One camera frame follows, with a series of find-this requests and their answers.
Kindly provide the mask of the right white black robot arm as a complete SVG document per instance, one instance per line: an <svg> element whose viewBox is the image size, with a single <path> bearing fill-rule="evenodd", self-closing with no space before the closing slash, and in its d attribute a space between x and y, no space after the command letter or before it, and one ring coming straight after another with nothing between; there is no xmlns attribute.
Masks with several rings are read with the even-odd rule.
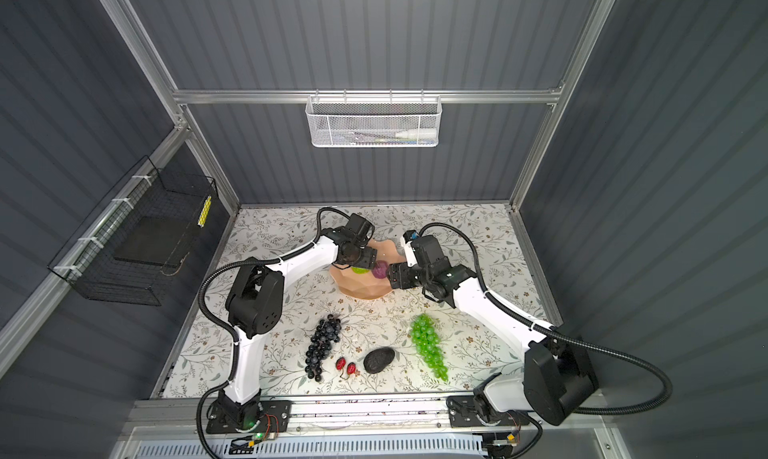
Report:
<svg viewBox="0 0 768 459"><path fill-rule="evenodd" d="M408 230L400 242L406 260L388 266L392 288L419 289L427 299L469 315L523 360L520 379L496 373L473 390L479 420L490 423L508 412L532 411L559 425L597 390L585 352L534 329L552 330L552 324L488 290L477 268L451 264L434 236Z"/></svg>

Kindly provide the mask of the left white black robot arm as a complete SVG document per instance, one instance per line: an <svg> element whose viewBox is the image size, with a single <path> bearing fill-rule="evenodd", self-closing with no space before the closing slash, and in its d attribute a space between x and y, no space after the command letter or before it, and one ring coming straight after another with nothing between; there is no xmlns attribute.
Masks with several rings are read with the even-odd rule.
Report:
<svg viewBox="0 0 768 459"><path fill-rule="evenodd" d="M375 226L362 216L323 207L316 214L315 236L306 244L271 259L254 257L232 262L211 273L200 286L197 302L203 315L232 338L230 372L212 388L214 405L240 430L254 429L260 410L259 370L270 332L281 319L285 289L295 281L330 266L370 269L376 251L369 246ZM206 303L213 281L225 272L236 276L225 299L225 320Z"/></svg>

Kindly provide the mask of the dark avocado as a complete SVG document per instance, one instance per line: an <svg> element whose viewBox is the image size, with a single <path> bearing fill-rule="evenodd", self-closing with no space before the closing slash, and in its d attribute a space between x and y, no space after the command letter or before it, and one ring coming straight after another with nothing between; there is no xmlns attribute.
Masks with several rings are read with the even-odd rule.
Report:
<svg viewBox="0 0 768 459"><path fill-rule="evenodd" d="M378 374L395 359L396 351L391 347L380 347L370 351L363 359L363 368L368 374Z"/></svg>

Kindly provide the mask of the green grape bunch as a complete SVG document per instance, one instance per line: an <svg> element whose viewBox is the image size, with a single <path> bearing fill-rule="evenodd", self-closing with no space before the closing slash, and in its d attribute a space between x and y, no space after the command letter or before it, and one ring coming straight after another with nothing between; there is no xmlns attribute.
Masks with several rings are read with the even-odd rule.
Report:
<svg viewBox="0 0 768 459"><path fill-rule="evenodd" d="M433 319L427 314L416 316L411 322L410 337L417 353L435 377L447 381L448 369Z"/></svg>

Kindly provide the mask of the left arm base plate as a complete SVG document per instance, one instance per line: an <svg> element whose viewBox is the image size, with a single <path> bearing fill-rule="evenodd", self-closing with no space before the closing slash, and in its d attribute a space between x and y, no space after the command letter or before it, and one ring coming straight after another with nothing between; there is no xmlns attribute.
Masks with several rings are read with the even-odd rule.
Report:
<svg viewBox="0 0 768 459"><path fill-rule="evenodd" d="M223 434L279 434L287 431L292 403L284 400L252 402L244 406L215 400L206 410L204 432Z"/></svg>

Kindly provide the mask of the purple round fruit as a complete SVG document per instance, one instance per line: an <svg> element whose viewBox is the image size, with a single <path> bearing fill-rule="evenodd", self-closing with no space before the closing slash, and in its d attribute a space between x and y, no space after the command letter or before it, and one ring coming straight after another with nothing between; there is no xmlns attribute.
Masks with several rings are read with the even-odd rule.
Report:
<svg viewBox="0 0 768 459"><path fill-rule="evenodd" d="M388 277L388 263L378 260L371 269L371 273L376 279L386 279Z"/></svg>

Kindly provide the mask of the red cherry pair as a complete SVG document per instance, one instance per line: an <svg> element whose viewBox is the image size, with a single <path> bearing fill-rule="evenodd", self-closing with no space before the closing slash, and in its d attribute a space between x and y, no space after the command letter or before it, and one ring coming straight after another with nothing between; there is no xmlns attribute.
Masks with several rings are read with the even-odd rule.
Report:
<svg viewBox="0 0 768 459"><path fill-rule="evenodd" d="M353 361L347 361L345 357L340 357L336 360L335 368L342 379L355 377L359 372L357 364Z"/></svg>

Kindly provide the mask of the dark purple grape bunch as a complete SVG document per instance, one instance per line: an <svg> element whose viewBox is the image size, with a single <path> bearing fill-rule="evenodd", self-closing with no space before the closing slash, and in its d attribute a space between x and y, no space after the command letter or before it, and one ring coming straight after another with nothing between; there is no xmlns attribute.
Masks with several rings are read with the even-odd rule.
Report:
<svg viewBox="0 0 768 459"><path fill-rule="evenodd" d="M310 336L310 345L305 353L305 373L316 382L323 379L323 362L331 355L333 347L341 339L341 318L328 314L320 319Z"/></svg>

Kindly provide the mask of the pink faceted fruit bowl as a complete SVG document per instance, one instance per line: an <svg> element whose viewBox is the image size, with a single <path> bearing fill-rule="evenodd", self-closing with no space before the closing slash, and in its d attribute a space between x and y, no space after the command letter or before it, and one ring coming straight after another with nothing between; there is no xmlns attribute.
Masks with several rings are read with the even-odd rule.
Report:
<svg viewBox="0 0 768 459"><path fill-rule="evenodd" d="M369 245L377 250L377 260L386 261L389 265L403 263L406 258L401 255L394 241L371 240ZM381 298L393 291L389 279L376 279L371 270L367 274L355 274L351 268L339 269L331 266L330 275L339 290L355 299L373 300Z"/></svg>

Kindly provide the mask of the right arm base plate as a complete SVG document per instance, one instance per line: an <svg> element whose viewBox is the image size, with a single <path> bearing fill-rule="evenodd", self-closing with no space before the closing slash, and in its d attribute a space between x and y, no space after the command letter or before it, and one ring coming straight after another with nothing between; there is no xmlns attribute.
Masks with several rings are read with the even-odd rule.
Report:
<svg viewBox="0 0 768 459"><path fill-rule="evenodd" d="M499 412L481 396L451 395L446 398L449 421L453 428L508 427L518 429L530 420L516 411Z"/></svg>

